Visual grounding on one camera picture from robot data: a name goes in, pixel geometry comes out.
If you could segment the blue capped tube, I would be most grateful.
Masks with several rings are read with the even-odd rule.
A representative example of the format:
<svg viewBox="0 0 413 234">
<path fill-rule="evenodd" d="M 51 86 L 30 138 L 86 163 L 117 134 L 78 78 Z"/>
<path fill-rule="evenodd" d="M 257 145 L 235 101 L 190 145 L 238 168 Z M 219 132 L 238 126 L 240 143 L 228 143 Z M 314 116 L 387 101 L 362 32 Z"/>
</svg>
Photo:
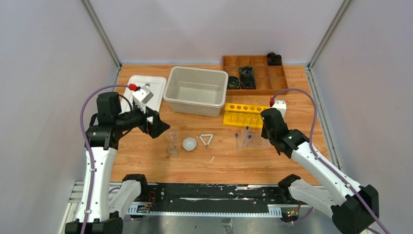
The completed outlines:
<svg viewBox="0 0 413 234">
<path fill-rule="evenodd" d="M 240 147 L 239 147 L 239 143 L 240 143 L 239 139 L 240 139 L 239 133 L 236 133 L 236 134 L 235 134 L 236 150 L 239 150 L 239 148 L 240 148 Z"/>
<path fill-rule="evenodd" d="M 249 126 L 245 127 L 245 132 L 244 132 L 244 142 L 247 142 L 249 138 Z"/>
<path fill-rule="evenodd" d="M 250 141 L 251 138 L 252 138 L 252 135 L 248 135 L 248 136 L 246 137 L 246 139 L 244 140 L 244 143 L 243 143 L 243 147 L 244 147 L 244 148 L 246 148 L 246 147 L 248 146 L 249 141 Z"/>
</svg>

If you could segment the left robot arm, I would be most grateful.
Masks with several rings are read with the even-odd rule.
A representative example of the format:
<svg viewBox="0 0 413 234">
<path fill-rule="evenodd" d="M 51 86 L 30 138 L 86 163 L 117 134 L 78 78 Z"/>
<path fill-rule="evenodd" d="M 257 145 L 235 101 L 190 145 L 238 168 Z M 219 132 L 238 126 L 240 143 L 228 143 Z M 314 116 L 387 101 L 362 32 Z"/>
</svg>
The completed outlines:
<svg viewBox="0 0 413 234">
<path fill-rule="evenodd" d="M 120 139 L 134 128 L 151 138 L 159 137 L 170 126 L 156 110 L 147 106 L 152 98 L 149 90 L 140 88 L 132 93 L 129 111 L 122 111 L 120 94 L 106 92 L 98 95 L 97 113 L 87 130 L 81 126 L 86 147 L 86 173 L 83 195 L 73 221 L 65 224 L 66 234 L 120 234 L 123 220 L 132 203 L 149 196 L 146 177 L 128 174 L 113 198 L 110 177 Z"/>
</svg>

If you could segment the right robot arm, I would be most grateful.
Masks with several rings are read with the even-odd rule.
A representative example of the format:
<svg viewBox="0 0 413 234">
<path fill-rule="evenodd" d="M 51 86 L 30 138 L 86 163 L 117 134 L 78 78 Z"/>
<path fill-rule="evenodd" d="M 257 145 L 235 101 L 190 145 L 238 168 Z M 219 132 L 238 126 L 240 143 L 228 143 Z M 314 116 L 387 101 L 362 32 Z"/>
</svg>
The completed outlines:
<svg viewBox="0 0 413 234">
<path fill-rule="evenodd" d="M 278 154 L 303 166 L 323 186 L 307 183 L 291 174 L 278 183 L 278 197 L 283 203 L 302 201 L 331 218 L 342 234 L 359 234 L 379 217 L 378 191 L 362 186 L 328 161 L 300 130 L 289 129 L 281 112 L 269 108 L 261 112 L 262 137 L 268 139 Z"/>
</svg>

